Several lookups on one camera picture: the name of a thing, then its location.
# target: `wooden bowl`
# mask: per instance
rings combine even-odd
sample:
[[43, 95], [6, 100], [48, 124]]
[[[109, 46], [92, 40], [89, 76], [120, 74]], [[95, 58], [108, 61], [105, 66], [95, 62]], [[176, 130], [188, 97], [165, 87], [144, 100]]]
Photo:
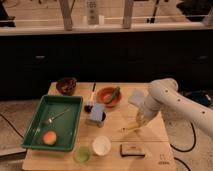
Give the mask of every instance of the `wooden bowl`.
[[99, 90], [97, 92], [97, 102], [104, 103], [106, 107], [117, 106], [122, 98], [121, 92], [110, 103], [108, 103], [108, 104], [106, 103], [107, 99], [112, 95], [112, 92], [114, 89], [115, 89], [115, 87], [105, 87], [105, 88], [102, 88], [101, 90]]
[[74, 77], [65, 77], [57, 81], [56, 89], [63, 95], [73, 95], [76, 88], [76, 78]]

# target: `small green cup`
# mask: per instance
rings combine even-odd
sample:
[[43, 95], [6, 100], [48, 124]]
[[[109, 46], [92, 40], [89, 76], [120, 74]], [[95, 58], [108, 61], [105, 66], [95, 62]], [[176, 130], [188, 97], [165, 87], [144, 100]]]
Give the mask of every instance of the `small green cup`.
[[80, 146], [75, 149], [74, 151], [74, 159], [78, 163], [85, 163], [90, 159], [91, 152], [89, 147], [86, 146]]

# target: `green tray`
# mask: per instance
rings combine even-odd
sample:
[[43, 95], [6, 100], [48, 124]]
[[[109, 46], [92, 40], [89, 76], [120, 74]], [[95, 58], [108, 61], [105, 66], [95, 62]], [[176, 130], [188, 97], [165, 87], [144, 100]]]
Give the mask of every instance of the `green tray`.
[[[71, 151], [77, 134], [82, 101], [83, 99], [80, 96], [42, 96], [25, 133], [22, 147], [38, 150]], [[43, 124], [43, 121], [70, 106], [70, 110], [55, 119], [52, 124]], [[42, 141], [43, 134], [48, 130], [53, 130], [57, 134], [57, 141], [53, 146], [45, 145]]]

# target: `wooden tabletop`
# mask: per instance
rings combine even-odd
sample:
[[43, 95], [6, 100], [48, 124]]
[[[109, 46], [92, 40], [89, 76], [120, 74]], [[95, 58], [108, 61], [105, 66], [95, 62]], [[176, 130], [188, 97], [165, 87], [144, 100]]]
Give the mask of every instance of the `wooden tabletop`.
[[[77, 83], [76, 96], [82, 96], [88, 100], [93, 83]], [[56, 152], [28, 150], [23, 162], [24, 170], [71, 170], [71, 171], [171, 171], [176, 170], [173, 154], [168, 141], [164, 122], [159, 113], [147, 126], [128, 132], [119, 131], [131, 121], [135, 120], [137, 108], [128, 103], [128, 97], [136, 88], [146, 95], [145, 83], [97, 83], [96, 91], [106, 86], [120, 86], [122, 100], [112, 109], [106, 109], [106, 119], [103, 127], [88, 125], [85, 123], [88, 114], [82, 109], [78, 126], [78, 133], [73, 151], [79, 146], [91, 148], [92, 141], [100, 135], [107, 136], [112, 142], [112, 148], [107, 156], [99, 157], [93, 154], [84, 164], [77, 163], [73, 159], [73, 151]], [[48, 94], [60, 95], [52, 83]], [[137, 144], [147, 149], [144, 157], [121, 157], [121, 144]]]

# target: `white robotic arm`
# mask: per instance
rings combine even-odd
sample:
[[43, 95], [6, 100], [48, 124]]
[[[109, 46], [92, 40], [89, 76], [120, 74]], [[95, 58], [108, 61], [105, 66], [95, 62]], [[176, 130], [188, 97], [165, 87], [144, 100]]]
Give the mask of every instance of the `white robotic arm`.
[[139, 107], [136, 118], [137, 126], [130, 127], [146, 125], [165, 104], [213, 138], [213, 110], [183, 97], [177, 90], [178, 84], [174, 79], [152, 81], [148, 88], [149, 94]]

